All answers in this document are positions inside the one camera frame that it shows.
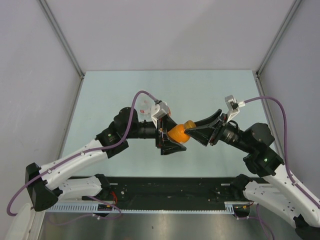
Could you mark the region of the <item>small orange juice bottle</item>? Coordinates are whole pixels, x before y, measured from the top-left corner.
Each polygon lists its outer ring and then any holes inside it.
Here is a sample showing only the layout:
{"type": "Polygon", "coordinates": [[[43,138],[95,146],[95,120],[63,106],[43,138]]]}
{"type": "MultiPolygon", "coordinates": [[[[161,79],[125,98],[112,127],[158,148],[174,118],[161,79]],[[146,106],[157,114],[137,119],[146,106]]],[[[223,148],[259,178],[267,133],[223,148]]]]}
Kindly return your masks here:
{"type": "Polygon", "coordinates": [[[190,136],[185,133],[185,130],[184,123],[178,124],[167,133],[167,136],[177,143],[183,145],[190,139],[190,136]]]}

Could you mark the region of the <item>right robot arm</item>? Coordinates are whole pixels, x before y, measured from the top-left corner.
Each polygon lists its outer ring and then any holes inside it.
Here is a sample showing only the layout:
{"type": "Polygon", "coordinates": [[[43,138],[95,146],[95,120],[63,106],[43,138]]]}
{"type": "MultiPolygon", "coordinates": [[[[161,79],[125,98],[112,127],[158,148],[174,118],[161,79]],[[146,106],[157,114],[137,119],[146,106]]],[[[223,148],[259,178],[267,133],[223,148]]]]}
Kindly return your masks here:
{"type": "Polygon", "coordinates": [[[227,118],[218,110],[195,122],[185,133],[204,146],[214,146],[222,141],[247,153],[243,158],[247,169],[271,184],[278,193],[240,174],[231,183],[231,196],[237,201],[246,198],[275,213],[290,224],[301,239],[318,240],[320,200],[316,197],[311,200],[313,194],[309,190],[292,183],[294,174],[286,170],[284,159],[270,147],[275,138],[268,125],[258,122],[242,131],[236,121],[227,118]]]}

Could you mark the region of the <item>amber juice bottle cap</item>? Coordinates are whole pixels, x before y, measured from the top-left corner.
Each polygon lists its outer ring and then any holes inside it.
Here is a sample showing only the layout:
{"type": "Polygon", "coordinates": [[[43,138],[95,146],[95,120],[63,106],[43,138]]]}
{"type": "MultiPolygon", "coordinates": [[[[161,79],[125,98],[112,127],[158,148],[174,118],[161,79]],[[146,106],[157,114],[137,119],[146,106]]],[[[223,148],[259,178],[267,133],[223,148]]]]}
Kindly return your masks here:
{"type": "Polygon", "coordinates": [[[187,129],[193,129],[193,128],[196,128],[196,124],[192,121],[192,120],[188,120],[184,123],[184,129],[187,130],[187,129]]]}

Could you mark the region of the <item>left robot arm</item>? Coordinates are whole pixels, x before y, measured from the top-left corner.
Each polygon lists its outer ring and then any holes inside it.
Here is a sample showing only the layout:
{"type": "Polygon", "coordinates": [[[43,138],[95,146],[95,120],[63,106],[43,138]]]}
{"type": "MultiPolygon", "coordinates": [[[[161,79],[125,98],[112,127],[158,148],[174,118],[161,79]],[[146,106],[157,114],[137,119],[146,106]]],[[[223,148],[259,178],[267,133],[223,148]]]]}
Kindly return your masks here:
{"type": "Polygon", "coordinates": [[[157,103],[151,112],[151,121],[139,121],[137,111],[125,107],[106,129],[71,155],[42,166],[35,162],[29,164],[25,168],[25,184],[33,209],[41,212],[60,200],[77,197],[107,199],[111,188],[103,174],[82,179],[71,177],[91,164],[126,150],[129,139],[154,139],[162,156],[186,151],[184,144],[190,137],[185,131],[195,124],[192,121],[175,123],[163,102],[157,103]]]}

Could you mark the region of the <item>tall orange tea bottle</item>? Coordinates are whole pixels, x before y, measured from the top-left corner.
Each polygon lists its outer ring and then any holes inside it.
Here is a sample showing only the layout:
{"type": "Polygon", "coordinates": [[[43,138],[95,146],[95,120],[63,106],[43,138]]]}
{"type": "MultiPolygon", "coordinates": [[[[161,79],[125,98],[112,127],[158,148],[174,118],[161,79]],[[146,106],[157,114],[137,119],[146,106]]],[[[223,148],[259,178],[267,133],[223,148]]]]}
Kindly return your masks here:
{"type": "Polygon", "coordinates": [[[170,116],[171,115],[171,109],[169,107],[166,107],[166,112],[167,112],[167,115],[170,116]]]}

